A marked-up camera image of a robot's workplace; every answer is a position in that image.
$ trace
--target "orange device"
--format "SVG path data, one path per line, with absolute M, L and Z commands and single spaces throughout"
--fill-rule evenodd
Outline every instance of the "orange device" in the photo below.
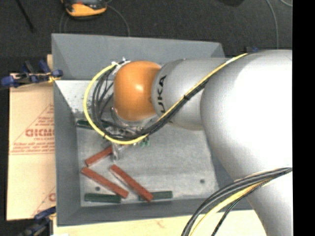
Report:
M 61 0 L 66 12 L 76 19 L 89 19 L 105 12 L 104 0 Z

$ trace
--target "black cable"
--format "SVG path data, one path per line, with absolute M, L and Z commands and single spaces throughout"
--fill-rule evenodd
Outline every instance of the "black cable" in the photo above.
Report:
M 229 214 L 229 212 L 245 197 L 247 197 L 250 193 L 254 192 L 256 189 L 262 187 L 263 185 L 265 185 L 266 183 L 272 181 L 273 179 L 267 180 L 261 184 L 259 184 L 258 186 L 256 186 L 255 188 L 253 188 L 252 190 L 250 190 L 248 193 L 245 193 L 244 195 L 242 195 L 241 197 L 239 197 L 234 203 L 232 203 L 232 205 L 230 205 L 230 207 L 224 212 L 222 218 L 220 219 L 220 221 L 218 222 L 216 228 L 214 229 L 214 231 L 212 232 L 211 236 L 215 236 L 220 228 L 220 226 L 222 225 L 222 223 L 224 222 L 224 220 L 226 219 L 227 215 Z
M 220 189 L 219 191 L 212 194 L 208 197 L 195 211 L 195 213 L 191 216 L 190 220 L 187 222 L 181 236 L 188 236 L 194 222 L 196 221 L 197 217 L 205 211 L 205 209 L 210 210 L 211 207 L 214 207 L 216 203 L 221 202 L 226 199 L 227 196 L 231 196 L 236 192 L 243 190 L 247 187 L 252 186 L 253 184 L 259 183 L 261 181 L 267 180 L 269 178 L 275 176 L 282 176 L 292 171 L 292 168 L 281 168 L 276 169 L 268 172 L 262 172 L 253 176 L 249 176 L 240 180 L 237 180 L 226 187 Z
M 277 22 L 277 18 L 276 18 L 276 14 L 274 12 L 273 7 L 271 6 L 271 3 L 269 2 L 269 0 L 265 0 L 271 10 L 272 16 L 274 18 L 275 21 L 275 27 L 276 27 L 276 48 L 279 49 L 279 34 L 278 34 L 278 22 Z
M 110 5 L 107 5 L 108 8 L 112 9 L 113 11 L 115 11 L 120 17 L 121 19 L 123 20 L 123 22 L 125 23 L 126 25 L 126 29 L 127 29 L 127 36 L 130 37 L 130 28 L 129 28 L 129 25 L 126 21 L 126 19 L 123 17 L 123 15 L 118 11 L 116 10 L 114 7 L 110 6 Z
M 31 20 L 30 20 L 30 18 L 29 18 L 29 16 L 28 16 L 28 14 L 26 13 L 26 11 L 25 11 L 23 5 L 21 4 L 21 1 L 20 1 L 20 0 L 15 0 L 15 1 L 16 1 L 16 3 L 18 4 L 18 6 L 19 6 L 19 8 L 20 8 L 20 10 L 21 10 L 21 12 L 22 12 L 22 14 L 23 14 L 23 16 L 24 16 L 26 22 L 28 23 L 31 32 L 32 32 L 32 33 L 36 32 L 37 30 L 36 30 L 36 28 L 34 27 L 34 25 L 32 24 L 32 22 L 31 22 Z

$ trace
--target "clamp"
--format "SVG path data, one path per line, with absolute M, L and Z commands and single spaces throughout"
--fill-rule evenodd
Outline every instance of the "clamp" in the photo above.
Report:
M 27 60 L 22 65 L 22 73 L 16 75 L 10 75 L 1 79 L 1 85 L 3 87 L 19 87 L 27 84 L 40 83 L 45 81 L 54 81 L 63 75 L 62 70 L 51 71 L 48 64 L 41 59 L 39 61 L 39 67 L 43 73 L 36 74 L 31 63 Z

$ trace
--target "cardboard sheet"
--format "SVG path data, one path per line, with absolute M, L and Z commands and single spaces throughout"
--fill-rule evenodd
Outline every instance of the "cardboard sheet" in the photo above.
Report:
M 56 204 L 53 85 L 10 89 L 7 220 Z

